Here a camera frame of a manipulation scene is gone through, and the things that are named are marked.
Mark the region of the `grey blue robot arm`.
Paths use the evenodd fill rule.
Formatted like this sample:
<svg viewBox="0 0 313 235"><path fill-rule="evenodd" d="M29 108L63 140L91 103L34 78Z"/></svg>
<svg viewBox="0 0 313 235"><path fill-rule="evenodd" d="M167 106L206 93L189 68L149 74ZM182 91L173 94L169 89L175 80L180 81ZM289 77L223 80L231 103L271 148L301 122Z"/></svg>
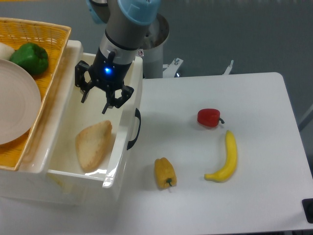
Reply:
<svg viewBox="0 0 313 235"><path fill-rule="evenodd" d="M80 61L75 66L75 86L85 102L89 91L97 87L106 93L108 108L120 108L134 89L124 78L143 43L150 25L157 18L158 0L88 0L95 21L106 24L105 33L91 65Z"/></svg>

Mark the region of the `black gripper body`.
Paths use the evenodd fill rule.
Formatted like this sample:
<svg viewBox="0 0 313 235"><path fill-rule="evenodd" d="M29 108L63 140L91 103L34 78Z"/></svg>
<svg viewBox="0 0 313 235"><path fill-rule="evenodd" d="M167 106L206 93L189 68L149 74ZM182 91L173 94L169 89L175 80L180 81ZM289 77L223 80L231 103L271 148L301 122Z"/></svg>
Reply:
<svg viewBox="0 0 313 235"><path fill-rule="evenodd" d="M115 51L105 56L98 50L92 65L79 61L75 66L74 84L80 90L97 87L105 93L115 91L113 107L120 108L131 98L134 89L124 84L131 63L120 65L114 62L115 58Z"/></svg>

